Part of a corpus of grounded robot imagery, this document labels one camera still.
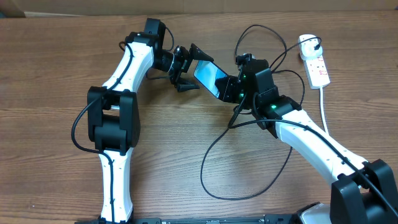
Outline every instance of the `wall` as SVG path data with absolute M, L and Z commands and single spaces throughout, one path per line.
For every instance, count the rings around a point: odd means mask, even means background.
M 21 11 L 69 15 L 393 10 L 398 0 L 0 0 Z

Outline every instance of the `robotic arm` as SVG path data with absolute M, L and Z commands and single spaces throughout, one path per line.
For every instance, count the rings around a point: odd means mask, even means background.
M 370 164 L 353 154 L 323 132 L 294 100 L 280 96 L 266 60 L 256 60 L 251 54 L 239 56 L 236 61 L 240 73 L 233 77 L 218 68 L 213 59 L 195 44 L 190 50 L 181 46 L 177 46 L 173 53 L 163 50 L 164 34 L 162 22 L 148 19 L 144 32 L 131 32 L 126 37 L 124 56 L 111 78 L 102 87 L 91 87 L 88 91 L 88 134 L 95 143 L 95 149 L 101 152 L 104 184 L 101 216 L 90 223 L 134 223 L 129 178 L 131 156 L 140 133 L 136 92 L 150 68 L 169 73 L 171 84 L 179 92 L 199 88 L 181 77 L 188 71 L 192 60 L 199 60 L 196 78 L 215 97 L 224 102 L 239 103 L 242 106 L 239 108 L 256 111 L 256 119 L 293 121 L 312 128 L 369 177 L 395 208 L 398 207 L 397 187 L 391 168 L 383 161 Z M 254 99 L 254 103 L 244 101 L 245 98 Z M 103 110 L 110 109 L 119 110 L 119 116 L 103 113 Z M 296 218 L 289 219 L 288 223 L 396 223 L 392 211 L 372 190 L 364 195 L 360 193 L 359 186 L 369 186 L 319 136 L 289 123 L 265 121 L 258 125 L 298 150 L 331 186 L 331 206 L 308 207 L 295 214 Z M 260 222 L 272 223 L 265 217 Z M 285 224 L 280 218 L 275 223 Z

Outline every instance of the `wood grain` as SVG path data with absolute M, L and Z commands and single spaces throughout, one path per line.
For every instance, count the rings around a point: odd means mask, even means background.
M 319 35 L 331 78 L 325 88 L 331 135 L 369 161 L 384 159 L 398 177 L 396 12 L 151 17 L 166 23 L 178 45 L 196 43 L 231 75 L 237 74 L 234 46 L 250 24 L 275 29 L 287 45 L 301 34 Z M 89 87 L 101 85 L 114 72 L 122 57 L 118 42 L 142 30 L 146 18 L 0 20 L 0 223 L 73 223 L 100 214 L 100 160 L 73 146 L 70 128 Z M 281 51 L 278 39 L 262 29 L 253 29 L 239 47 L 240 54 L 250 52 L 269 61 Z M 186 77 L 192 78 L 193 67 Z M 318 92 L 309 89 L 297 50 L 281 68 L 303 75 L 303 107 L 321 124 Z M 296 76 L 274 78 L 282 94 L 300 99 Z M 226 128 L 234 105 L 218 101 L 203 88 L 177 93 L 167 80 L 144 80 L 138 102 L 142 131 L 131 164 L 135 217 L 258 216 L 329 201 L 325 181 L 296 152 L 274 186 L 259 197 L 226 202 L 207 196 L 199 180 L 201 160 Z M 241 116 L 238 122 L 250 119 Z M 86 119 L 77 138 L 93 147 Z M 231 130 L 209 154 L 205 184 L 225 197 L 257 192 L 272 180 L 288 151 L 286 144 L 255 125 Z

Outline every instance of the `white cable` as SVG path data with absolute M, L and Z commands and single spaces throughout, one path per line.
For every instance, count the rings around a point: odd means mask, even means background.
M 322 88 L 322 86 L 319 88 L 319 95 L 320 95 L 319 101 L 320 101 L 323 129 L 325 129 L 325 132 L 327 133 L 327 135 L 329 135 L 328 126 L 326 125 L 325 110 L 323 109 L 323 88 Z

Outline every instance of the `white arm segment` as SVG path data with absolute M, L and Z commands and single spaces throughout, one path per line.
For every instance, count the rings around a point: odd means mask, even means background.
M 120 83 L 113 89 L 114 91 L 129 90 L 137 92 L 145 73 L 154 63 L 154 51 L 152 47 L 146 44 L 133 42 L 128 44 L 133 53 L 133 58 L 129 69 L 123 76 Z M 103 84 L 109 88 L 117 82 L 122 72 L 128 65 L 131 53 L 126 47 L 122 60 L 112 77 Z M 112 106 L 112 109 L 118 110 L 119 106 Z M 120 156 L 119 152 L 105 150 L 104 152 L 113 162 L 113 199 L 114 199 L 114 221 L 128 221 L 132 212 L 132 202 L 130 196 L 130 161 L 133 148 L 130 148 L 125 156 Z M 101 218 L 106 221 L 112 221 L 111 211 L 111 173 L 108 160 L 103 155 L 99 155 L 102 163 L 103 182 L 104 182 L 104 205 L 101 212 Z
M 322 134 L 342 155 L 347 157 L 351 163 L 358 169 L 364 166 L 362 162 L 367 161 L 361 156 L 350 152 L 341 144 L 336 142 L 332 137 L 320 129 L 308 116 L 304 110 L 294 110 L 282 117 L 283 120 L 301 123 L 308 125 L 316 132 Z M 338 180 L 340 174 L 350 175 L 354 173 L 347 164 L 342 160 L 316 135 L 310 131 L 304 131 L 303 128 L 297 126 L 276 122 L 276 132 L 281 141 L 291 145 L 296 149 L 312 166 L 322 175 L 327 181 L 329 187 L 331 184 Z
M 104 152 L 113 161 L 113 199 L 114 199 L 114 221 L 128 221 L 132 212 L 132 202 L 130 196 L 130 161 L 134 148 L 130 148 L 125 156 L 120 156 L 119 152 L 105 150 Z M 102 207 L 101 218 L 112 221 L 111 211 L 111 173 L 108 159 L 99 155 L 102 164 L 104 180 L 104 205 Z

